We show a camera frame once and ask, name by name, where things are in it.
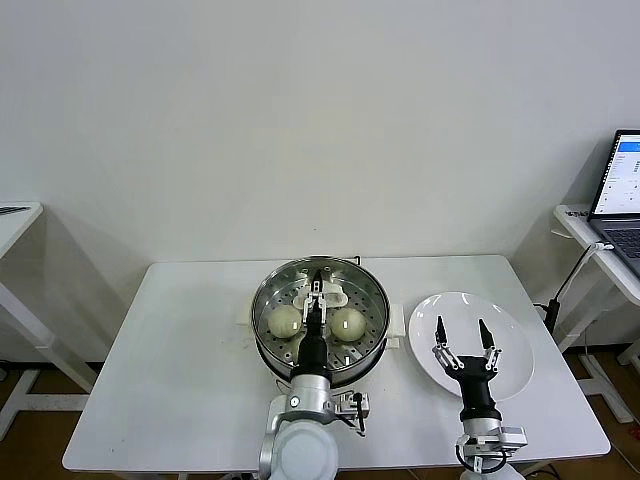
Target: white table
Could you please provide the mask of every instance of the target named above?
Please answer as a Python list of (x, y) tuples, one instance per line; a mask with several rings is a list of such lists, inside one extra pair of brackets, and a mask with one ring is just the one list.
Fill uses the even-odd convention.
[[(42, 213), (37, 202), (0, 203), (5, 206), (26, 206), (29, 210), (0, 216), (0, 259)], [(51, 332), (9, 289), (0, 283), (0, 305), (10, 314), (8, 321), (45, 358), (87, 392), (96, 380), (96, 373)], [(25, 371), (0, 411), (0, 440), (4, 438), (21, 410), (81, 411), (88, 395), (34, 395), (29, 390), (38, 377), (38, 370)]]
[[(255, 471), (269, 403), (279, 394), (247, 326), (244, 304), (283, 261), (152, 265), (140, 286), (63, 465), (78, 471)], [(517, 461), (602, 455), (609, 442), (509, 263), (501, 256), (365, 258), (408, 318), (447, 290), (503, 306), (531, 340), (529, 386), (498, 405), (523, 426)], [(340, 468), (457, 465), (462, 402), (414, 363), (405, 341), (356, 388), (371, 398), (366, 438), (331, 425)]]
[[(601, 241), (600, 236), (587, 223), (588, 213), (589, 205), (586, 204), (559, 205), (554, 211), (561, 225), (583, 248)], [(569, 348), (605, 309), (615, 310), (627, 300), (640, 305), (640, 280), (629, 267), (612, 251), (598, 252), (593, 258), (604, 275), (556, 326), (553, 338), (560, 351)], [(620, 354), (618, 360), (623, 365), (632, 363), (640, 372), (639, 353), (640, 341), (637, 341)], [(609, 377), (596, 358), (592, 355), (581, 355), (579, 358), (592, 376), (590, 379), (579, 382), (584, 394), (602, 395), (619, 422), (632, 422), (633, 416), (630, 410), (613, 388)]]

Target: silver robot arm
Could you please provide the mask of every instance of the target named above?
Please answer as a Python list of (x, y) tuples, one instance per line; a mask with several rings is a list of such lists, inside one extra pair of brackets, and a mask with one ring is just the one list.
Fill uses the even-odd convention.
[(258, 466), (261, 480), (333, 479), (338, 470), (338, 447), (324, 426), (340, 420), (364, 436), (368, 395), (331, 395), (323, 335), (326, 302), (319, 274), (305, 299), (302, 320), (307, 333), (300, 342), (298, 364), (291, 372), (291, 390), (273, 399), (269, 407)]
[[(502, 350), (496, 348), (482, 319), (479, 324), (485, 349), (482, 357), (454, 354), (447, 344), (442, 317), (438, 317), (433, 353), (445, 373), (458, 382), (462, 393), (464, 408), (460, 420), (464, 434), (456, 442), (456, 457), (469, 474), (485, 478), (503, 469), (507, 460), (527, 445), (527, 437), (522, 427), (502, 426), (502, 415), (496, 410), (489, 390), (489, 381), (498, 374)], [(503, 477), (521, 478), (509, 466), (501, 473)]]

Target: cable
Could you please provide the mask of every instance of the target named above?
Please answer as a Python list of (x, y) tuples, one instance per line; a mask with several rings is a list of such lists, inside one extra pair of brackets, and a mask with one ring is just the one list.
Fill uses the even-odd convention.
[(365, 437), (364, 432), (358, 430), (358, 427), (356, 426), (356, 424), (354, 424), (351, 420), (349, 420), (344, 415), (340, 415), (340, 414), (336, 413), (336, 418), (338, 420), (340, 420), (341, 422), (345, 423), (346, 425), (348, 425), (349, 427), (353, 428), (359, 436), (361, 436), (363, 438)]
[(571, 287), (571, 283), (578, 276), (580, 269), (586, 265), (591, 256), (596, 252), (601, 252), (603, 250), (613, 250), (613, 245), (605, 244), (603, 242), (596, 242), (589, 245), (584, 249), (580, 258), (571, 269), (569, 276), (562, 282), (560, 288), (556, 292), (555, 296), (549, 300), (548, 305), (543, 305), (541, 303), (535, 303), (536, 307), (542, 308), (546, 315), (544, 317), (544, 325), (547, 327), (549, 333), (553, 334), (553, 330), (556, 326), (556, 320), (558, 319), (558, 314), (560, 313), (560, 299), (567, 293), (569, 288)]
[(558, 470), (556, 469), (556, 467), (553, 466), (553, 463), (549, 464), (549, 468), (553, 470), (553, 473), (556, 474), (556, 477), (560, 478), (560, 474), (558, 473)]
[[(462, 464), (462, 466), (464, 468), (466, 468), (467, 470), (469, 470), (471, 472), (475, 472), (473, 467), (471, 465), (469, 465), (467, 462), (465, 462), (464, 458), (462, 458), (462, 455), (460, 455), (460, 445), (456, 445), (456, 458), (458, 459), (458, 461)], [(502, 459), (500, 460), (500, 463), (498, 463), (495, 467), (482, 468), (480, 470), (480, 473), (482, 475), (486, 475), (488, 473), (495, 473), (498, 470), (500, 470), (502, 467), (504, 467), (506, 465), (506, 463), (507, 463), (507, 452), (502, 452)]]
[(353, 394), (353, 399), (356, 401), (356, 409), (358, 411), (358, 423), (360, 424), (360, 431), (364, 436), (364, 415), (362, 413), (362, 394), (360, 392)]
[(529, 475), (526, 475), (524, 478), (534, 477), (534, 476), (538, 475), (539, 473), (546, 473), (547, 475), (551, 475), (552, 477), (555, 477), (558, 480), (562, 480), (560, 475), (558, 475), (556, 473), (553, 473), (553, 472), (549, 472), (548, 470), (537, 470), (535, 472), (531, 472)]
[(573, 278), (578, 274), (578, 270), (580, 269), (580, 266), (581, 266), (580, 264), (582, 263), (582, 260), (587, 256), (587, 254), (589, 254), (595, 248), (594, 245), (595, 243), (589, 245), (587, 248), (584, 249), (584, 252), (582, 252), (582, 255), (580, 255), (580, 258), (578, 258), (578, 261), (571, 269), (571, 273), (569, 273), (569, 276), (565, 279), (565, 281), (562, 283), (562, 285), (556, 292), (556, 296), (553, 297), (553, 299), (556, 302), (558, 301), (558, 297), (560, 297), (560, 293), (562, 293), (562, 290), (564, 289), (564, 287), (570, 285), (571, 282), (573, 281)]
[(413, 470), (411, 470), (410, 468), (407, 468), (407, 472), (409, 472), (409, 475), (411, 475), (413, 478), (415, 478), (416, 480), (420, 480), (420, 477), (417, 476), (415, 474), (415, 472)]
[[(585, 355), (585, 358), (587, 359), (587, 361), (589, 362), (589, 364), (593, 367), (593, 369), (598, 371), (599, 369), (591, 361), (591, 358), (589, 358), (589, 348), (587, 346), (587, 331), (588, 330), (589, 330), (589, 327), (587, 327), (584, 330), (584, 355)], [(602, 380), (607, 382), (611, 386), (613, 391), (616, 392), (616, 395), (618, 395), (618, 397), (620, 397), (620, 394), (618, 393), (618, 390), (616, 390), (616, 387), (613, 384), (613, 382), (611, 380), (609, 380), (608, 377), (605, 377), (604, 375), (600, 375), (600, 377), (601, 377)], [(638, 421), (638, 418), (633, 414), (633, 412), (631, 410), (629, 410), (629, 415), (631, 415), (631, 418), (633, 418), (633, 421), (636, 422), (636, 424), (640, 425), (640, 421)], [(624, 453), (622, 453), (622, 451), (618, 448), (618, 446), (615, 443), (613, 443), (613, 441), (611, 439), (609, 439), (609, 442), (611, 443), (611, 446), (613, 448), (615, 448), (616, 452), (618, 452), (618, 454), (620, 454), (620, 456), (627, 463), (627, 465), (629, 465), (629, 468), (631, 468), (631, 470), (633, 470), (636, 473), (636, 475), (640, 475), (640, 470), (638, 470), (636, 468), (636, 466), (633, 463), (631, 463), (631, 460), (629, 460), (627, 458), (627, 456)]]

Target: table leg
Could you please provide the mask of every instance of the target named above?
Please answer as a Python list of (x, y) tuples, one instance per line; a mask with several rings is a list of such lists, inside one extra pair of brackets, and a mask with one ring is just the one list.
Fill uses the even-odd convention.
[(618, 362), (621, 365), (631, 364), (633, 368), (640, 373), (640, 359), (638, 359), (638, 355), (640, 355), (640, 340), (633, 342), (630, 347), (618, 355)]
[(0, 283), (0, 305), (11, 314), (9, 323), (48, 360), (91, 392), (97, 374), (82, 359), (64, 345), (7, 287)]
[(611, 380), (593, 355), (580, 355), (580, 363), (589, 372), (592, 378), (578, 380), (578, 385), (585, 396), (602, 395), (609, 409), (618, 420), (618, 423), (633, 422), (633, 417), (622, 397), (613, 387)]
[(81, 412), (87, 403), (89, 395), (30, 394), (29, 390), (38, 378), (38, 373), (38, 370), (26, 370), (0, 410), (0, 441), (4, 439), (20, 411)]
[(615, 285), (607, 277), (602, 277), (566, 318), (556, 326), (553, 339), (558, 345), (558, 350), (564, 352), (569, 348), (600, 316), (605, 305), (613, 310), (622, 306), (626, 301)]

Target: laptop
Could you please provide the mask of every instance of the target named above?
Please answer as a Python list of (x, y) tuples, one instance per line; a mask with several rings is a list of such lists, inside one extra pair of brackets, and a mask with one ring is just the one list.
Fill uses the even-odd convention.
[(640, 277), (640, 130), (618, 130), (588, 222)]

